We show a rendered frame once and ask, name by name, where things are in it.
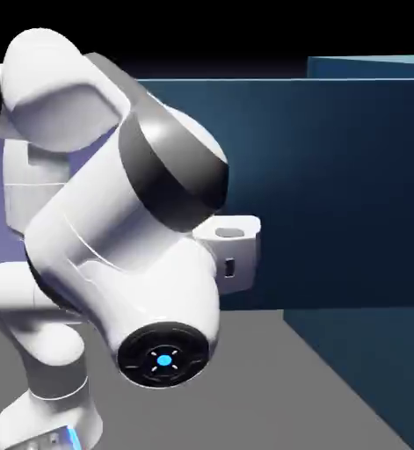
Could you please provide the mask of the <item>blue cabinet door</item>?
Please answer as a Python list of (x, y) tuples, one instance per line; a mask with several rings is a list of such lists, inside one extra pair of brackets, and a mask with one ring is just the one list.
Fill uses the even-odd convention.
[(160, 79), (224, 149), (227, 214), (262, 222), (226, 310), (414, 306), (414, 79)]

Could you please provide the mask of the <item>blue cabinet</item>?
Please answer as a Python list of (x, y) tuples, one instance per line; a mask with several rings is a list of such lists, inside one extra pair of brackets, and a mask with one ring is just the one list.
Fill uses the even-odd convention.
[[(414, 69), (335, 61), (296, 79), (414, 79)], [(288, 324), (414, 450), (414, 306), (283, 309)]]

